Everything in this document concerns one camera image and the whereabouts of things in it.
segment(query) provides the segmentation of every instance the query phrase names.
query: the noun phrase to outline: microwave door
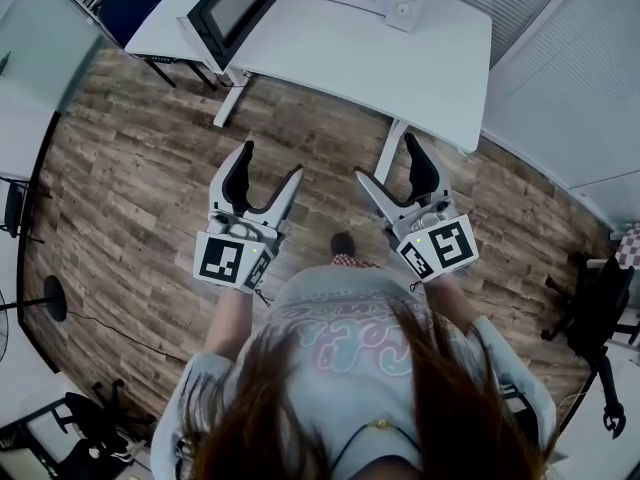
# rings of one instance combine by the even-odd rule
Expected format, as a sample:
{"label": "microwave door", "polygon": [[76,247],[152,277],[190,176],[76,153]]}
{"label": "microwave door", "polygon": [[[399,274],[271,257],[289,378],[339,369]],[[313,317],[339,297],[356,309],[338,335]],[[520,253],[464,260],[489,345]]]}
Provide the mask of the microwave door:
{"label": "microwave door", "polygon": [[[210,57],[207,58],[215,62],[219,72],[223,72],[275,1],[200,0],[187,16],[192,26],[191,35],[197,34],[209,52]],[[192,44],[194,39],[190,37],[189,43]]]}

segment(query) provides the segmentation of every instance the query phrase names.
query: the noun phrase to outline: microwave window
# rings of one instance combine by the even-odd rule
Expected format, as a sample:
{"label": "microwave window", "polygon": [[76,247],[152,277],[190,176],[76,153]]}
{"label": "microwave window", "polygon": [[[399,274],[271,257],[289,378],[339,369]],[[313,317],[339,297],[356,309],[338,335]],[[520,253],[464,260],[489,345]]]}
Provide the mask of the microwave window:
{"label": "microwave window", "polygon": [[223,38],[227,38],[233,27],[242,19],[257,0],[218,0],[211,8],[211,17],[215,20]]}

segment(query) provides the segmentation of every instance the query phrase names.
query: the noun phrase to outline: white desk surface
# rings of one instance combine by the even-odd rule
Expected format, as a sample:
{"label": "white desk surface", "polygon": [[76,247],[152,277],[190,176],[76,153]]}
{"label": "white desk surface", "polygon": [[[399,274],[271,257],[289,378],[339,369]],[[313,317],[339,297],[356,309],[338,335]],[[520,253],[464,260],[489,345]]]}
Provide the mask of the white desk surface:
{"label": "white desk surface", "polygon": [[[163,0],[126,50],[198,60],[176,22],[198,1]],[[358,103],[474,151],[490,49],[491,19],[458,0],[429,0],[412,33],[335,2],[277,0],[231,66]]]}

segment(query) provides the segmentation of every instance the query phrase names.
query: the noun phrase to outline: open microwave door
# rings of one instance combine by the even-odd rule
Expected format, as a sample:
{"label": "open microwave door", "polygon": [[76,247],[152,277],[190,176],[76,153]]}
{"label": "open microwave door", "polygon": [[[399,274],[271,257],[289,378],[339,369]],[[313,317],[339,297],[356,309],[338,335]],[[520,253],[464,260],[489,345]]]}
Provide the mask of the open microwave door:
{"label": "open microwave door", "polygon": [[209,59],[206,64],[213,63],[208,67],[222,73],[275,1],[200,0],[179,25],[190,46]]}

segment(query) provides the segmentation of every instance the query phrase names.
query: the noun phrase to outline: microwave knob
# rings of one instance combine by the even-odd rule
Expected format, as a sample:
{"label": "microwave knob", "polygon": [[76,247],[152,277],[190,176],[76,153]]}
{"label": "microwave knob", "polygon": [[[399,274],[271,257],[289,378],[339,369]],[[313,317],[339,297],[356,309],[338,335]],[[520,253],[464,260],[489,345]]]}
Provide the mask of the microwave knob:
{"label": "microwave knob", "polygon": [[411,6],[409,4],[405,4],[403,2],[396,5],[395,12],[397,16],[401,18],[408,18],[411,16]]}

